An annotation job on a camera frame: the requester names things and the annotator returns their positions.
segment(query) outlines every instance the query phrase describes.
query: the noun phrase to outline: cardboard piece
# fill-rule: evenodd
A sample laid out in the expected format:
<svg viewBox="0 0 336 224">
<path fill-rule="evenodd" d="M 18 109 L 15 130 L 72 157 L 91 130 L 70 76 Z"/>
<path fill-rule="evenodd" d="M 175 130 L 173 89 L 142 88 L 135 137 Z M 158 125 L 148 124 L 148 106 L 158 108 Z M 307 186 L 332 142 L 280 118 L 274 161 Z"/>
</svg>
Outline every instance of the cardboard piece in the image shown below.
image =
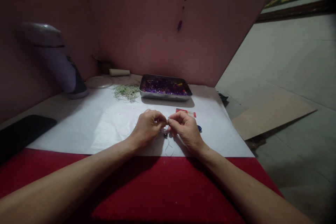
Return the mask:
<svg viewBox="0 0 336 224">
<path fill-rule="evenodd" d="M 298 95 L 277 89 L 234 118 L 232 124 L 240 136 L 247 140 L 316 110 Z"/>
</svg>

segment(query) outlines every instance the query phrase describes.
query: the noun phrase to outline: tiled floor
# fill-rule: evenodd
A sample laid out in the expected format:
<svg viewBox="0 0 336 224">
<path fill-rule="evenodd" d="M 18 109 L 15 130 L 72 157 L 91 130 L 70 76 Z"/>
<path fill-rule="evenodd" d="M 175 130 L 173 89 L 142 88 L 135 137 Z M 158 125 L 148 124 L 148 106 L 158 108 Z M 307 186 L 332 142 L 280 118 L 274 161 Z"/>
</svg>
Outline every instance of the tiled floor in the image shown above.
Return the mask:
<svg viewBox="0 0 336 224">
<path fill-rule="evenodd" d="M 217 90 L 229 97 L 226 110 L 231 119 L 246 110 L 220 87 L 217 87 Z M 314 116 L 323 116 L 323 112 Z M 300 122 L 296 124 L 299 126 L 295 125 L 294 128 L 289 126 L 270 136 L 267 143 L 257 149 L 257 159 L 291 204 L 316 223 L 322 223 L 330 210 L 331 181 L 334 172 L 334 163 L 331 162 L 330 166 L 326 167 L 326 162 L 323 160 L 330 155 L 322 155 L 322 152 L 333 152 L 334 146 L 319 142 L 312 150 L 311 146 L 314 145 L 307 145 L 306 141 L 314 141 L 314 127 L 310 128 L 311 132 L 308 131 L 307 136 L 302 137 L 302 133 L 297 132 Z M 331 125 L 323 125 L 327 128 L 326 134 L 333 132 L 328 128 Z M 307 130 L 306 126 L 307 122 L 304 122 L 304 130 Z"/>
</svg>

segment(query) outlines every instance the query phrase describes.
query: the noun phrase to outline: finger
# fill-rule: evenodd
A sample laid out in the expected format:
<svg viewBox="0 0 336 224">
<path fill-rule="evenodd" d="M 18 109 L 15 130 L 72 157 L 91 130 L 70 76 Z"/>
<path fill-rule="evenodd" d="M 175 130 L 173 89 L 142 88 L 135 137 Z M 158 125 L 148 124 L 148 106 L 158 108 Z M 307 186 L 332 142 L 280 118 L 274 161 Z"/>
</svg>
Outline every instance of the finger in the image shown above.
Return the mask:
<svg viewBox="0 0 336 224">
<path fill-rule="evenodd" d="M 183 127 L 181 124 L 179 124 L 178 121 L 175 121 L 174 119 L 171 118 L 168 119 L 168 124 L 172 129 L 176 130 L 177 133 L 180 132 Z"/>
<path fill-rule="evenodd" d="M 176 130 L 174 130 L 170 125 L 166 131 L 167 133 L 171 133 L 173 136 L 177 134 Z"/>
<path fill-rule="evenodd" d="M 174 129 L 171 129 L 171 134 L 173 135 L 173 137 L 175 137 L 177 135 L 177 131 Z"/>
<path fill-rule="evenodd" d="M 160 129 L 164 128 L 165 126 L 166 126 L 166 122 L 158 121 L 155 127 L 159 131 Z"/>
<path fill-rule="evenodd" d="M 168 118 L 171 118 L 175 121 L 182 122 L 183 120 L 188 120 L 192 118 L 190 115 L 188 115 L 186 112 L 178 111 L 175 114 L 172 114 Z"/>
<path fill-rule="evenodd" d="M 167 125 L 167 118 L 160 111 L 152 110 L 150 113 L 153 114 L 155 119 L 163 121 Z"/>
</svg>

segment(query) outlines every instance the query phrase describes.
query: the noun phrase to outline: pink wall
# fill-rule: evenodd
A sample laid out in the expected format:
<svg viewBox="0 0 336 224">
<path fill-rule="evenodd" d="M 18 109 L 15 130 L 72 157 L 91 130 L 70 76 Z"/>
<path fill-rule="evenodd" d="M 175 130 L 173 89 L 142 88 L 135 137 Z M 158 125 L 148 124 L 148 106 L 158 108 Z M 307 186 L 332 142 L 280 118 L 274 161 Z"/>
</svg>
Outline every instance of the pink wall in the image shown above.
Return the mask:
<svg viewBox="0 0 336 224">
<path fill-rule="evenodd" d="M 183 0 L 0 0 L 0 121 L 60 91 L 15 39 L 22 20 L 60 29 L 84 79 L 97 74 L 95 54 L 132 73 L 215 86 L 265 1 L 187 0 L 178 33 Z"/>
</svg>

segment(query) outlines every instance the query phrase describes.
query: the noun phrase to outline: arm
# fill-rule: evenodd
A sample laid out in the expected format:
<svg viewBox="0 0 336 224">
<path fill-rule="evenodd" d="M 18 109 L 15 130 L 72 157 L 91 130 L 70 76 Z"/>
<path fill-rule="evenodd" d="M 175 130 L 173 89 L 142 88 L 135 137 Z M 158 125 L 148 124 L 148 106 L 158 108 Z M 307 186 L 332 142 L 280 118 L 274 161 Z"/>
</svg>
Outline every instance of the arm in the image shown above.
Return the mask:
<svg viewBox="0 0 336 224">
<path fill-rule="evenodd" d="M 168 131 L 180 135 L 190 153 L 214 175 L 249 223 L 312 223 L 284 198 L 209 148 L 193 117 L 179 111 L 169 117 L 168 124 Z"/>
<path fill-rule="evenodd" d="M 124 141 L 2 198 L 0 222 L 36 224 L 64 221 L 104 179 L 152 141 L 166 122 L 160 112 L 146 110 Z"/>
</svg>

